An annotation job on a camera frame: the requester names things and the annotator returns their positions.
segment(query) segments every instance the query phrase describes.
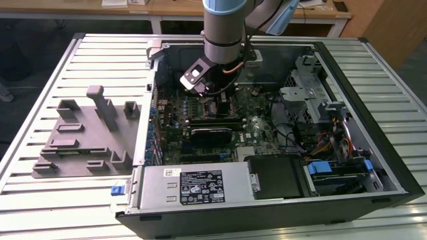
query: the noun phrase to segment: table leg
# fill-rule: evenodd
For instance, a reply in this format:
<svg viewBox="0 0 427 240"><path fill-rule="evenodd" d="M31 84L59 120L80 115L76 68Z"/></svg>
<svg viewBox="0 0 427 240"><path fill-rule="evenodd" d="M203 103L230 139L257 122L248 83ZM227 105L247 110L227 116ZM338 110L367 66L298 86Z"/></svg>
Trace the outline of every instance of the table leg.
<svg viewBox="0 0 427 240"><path fill-rule="evenodd" d="M349 19L337 19L331 30L329 31L327 37L329 38L339 38L346 27Z"/></svg>
<svg viewBox="0 0 427 240"><path fill-rule="evenodd" d="M63 29L66 27L64 19L55 19L55 23L59 29Z"/></svg>
<svg viewBox="0 0 427 240"><path fill-rule="evenodd" d="M14 100L14 95L6 88L6 86L0 83L0 101L3 102L12 102Z"/></svg>
<svg viewBox="0 0 427 240"><path fill-rule="evenodd" d="M150 16L152 34L162 34L162 17Z"/></svg>

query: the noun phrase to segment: blue release tab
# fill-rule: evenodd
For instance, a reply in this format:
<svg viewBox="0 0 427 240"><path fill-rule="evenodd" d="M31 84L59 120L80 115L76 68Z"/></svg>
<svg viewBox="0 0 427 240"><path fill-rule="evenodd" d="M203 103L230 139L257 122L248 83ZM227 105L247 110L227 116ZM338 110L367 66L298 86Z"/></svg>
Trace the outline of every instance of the blue release tab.
<svg viewBox="0 0 427 240"><path fill-rule="evenodd" d="M126 194L126 186L112 186L111 187L111 196L122 196Z"/></svg>
<svg viewBox="0 0 427 240"><path fill-rule="evenodd" d="M285 30L291 22L291 18L295 13L295 10L299 6L299 2L301 2L301 0L291 1L291 3L283 9L279 17L275 19L273 25L267 29L266 33L273 34L273 35L281 35L285 32Z"/></svg>
<svg viewBox="0 0 427 240"><path fill-rule="evenodd" d="M238 12L246 4L247 0L203 0L204 9L220 16Z"/></svg>
<svg viewBox="0 0 427 240"><path fill-rule="evenodd" d="M333 169L327 161L314 161L307 166L310 175L331 173Z"/></svg>
<svg viewBox="0 0 427 240"><path fill-rule="evenodd" d="M367 171L371 171L374 169L374 166L370 160L365 160L365 165L366 165Z"/></svg>

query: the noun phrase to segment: red wire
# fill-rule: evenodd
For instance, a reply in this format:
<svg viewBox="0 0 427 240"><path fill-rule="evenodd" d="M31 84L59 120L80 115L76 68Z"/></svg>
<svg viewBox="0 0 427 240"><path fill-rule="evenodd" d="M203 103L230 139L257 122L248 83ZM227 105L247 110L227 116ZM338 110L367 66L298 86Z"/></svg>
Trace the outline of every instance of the red wire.
<svg viewBox="0 0 427 240"><path fill-rule="evenodd" d="M327 132L321 133L321 136L319 136L319 138L318 138L318 147L321 147L321 140L322 140L322 136L323 136L325 134L329 134L329 133L327 133Z"/></svg>

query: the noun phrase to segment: power supply label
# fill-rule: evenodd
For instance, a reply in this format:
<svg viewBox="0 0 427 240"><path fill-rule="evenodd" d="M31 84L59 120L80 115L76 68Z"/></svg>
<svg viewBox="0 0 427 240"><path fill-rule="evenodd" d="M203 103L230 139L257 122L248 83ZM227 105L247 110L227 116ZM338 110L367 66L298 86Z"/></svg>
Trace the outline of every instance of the power supply label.
<svg viewBox="0 0 427 240"><path fill-rule="evenodd" d="M180 204L215 204L226 202L222 170L180 173Z"/></svg>

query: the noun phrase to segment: aluminum slotted surface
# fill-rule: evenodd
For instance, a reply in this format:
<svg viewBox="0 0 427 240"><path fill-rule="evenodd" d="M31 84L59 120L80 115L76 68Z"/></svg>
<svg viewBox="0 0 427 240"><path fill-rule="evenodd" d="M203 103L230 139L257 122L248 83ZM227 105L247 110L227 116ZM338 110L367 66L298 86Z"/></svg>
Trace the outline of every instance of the aluminum slotted surface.
<svg viewBox="0 0 427 240"><path fill-rule="evenodd" d="M16 136L19 144L2 161L7 166L0 180L0 239L138 240L115 220L112 210L127 203L127 197L112 198L111 186L130 176L34 179L32 166L56 123L55 107L62 99L76 99L79 105L94 105L86 98L90 85L103 85L104 95L115 105L126 101L146 104L154 72L146 68L146 48L151 35L87 34L74 40L63 62L48 82L46 97L35 105L35 115ZM164 35L168 40L199 40L196 36ZM427 115L418 98L402 80L390 75L379 61L355 38L259 37L254 40L323 41L359 93L405 163L427 191ZM219 234L186 239L279 240L287 238L330 239L425 239L427 235L427 196L409 204L381 209L342 224L302 226L273 230Z"/></svg>

